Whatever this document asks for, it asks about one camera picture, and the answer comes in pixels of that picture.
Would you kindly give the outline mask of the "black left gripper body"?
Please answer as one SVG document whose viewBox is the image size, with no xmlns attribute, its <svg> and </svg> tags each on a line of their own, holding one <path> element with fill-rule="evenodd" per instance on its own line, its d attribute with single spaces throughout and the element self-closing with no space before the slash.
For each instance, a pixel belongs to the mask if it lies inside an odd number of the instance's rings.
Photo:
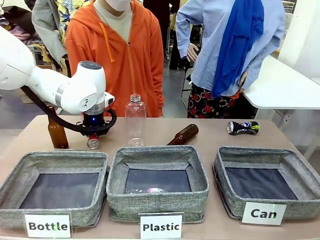
<svg viewBox="0 0 320 240">
<path fill-rule="evenodd" d="M 99 137 L 100 133 L 105 133 L 106 135 L 111 128 L 110 121 L 105 121 L 104 119 L 104 113 L 100 113 L 97 115 L 89 115 L 89 114 L 83 113 L 83 121 L 81 123 L 81 126 L 87 127 L 87 128 L 99 128 L 99 127 L 109 126 L 109 128 L 103 131 L 86 133 L 88 137 L 90 137 L 91 135 L 97 135 Z"/>
</svg>

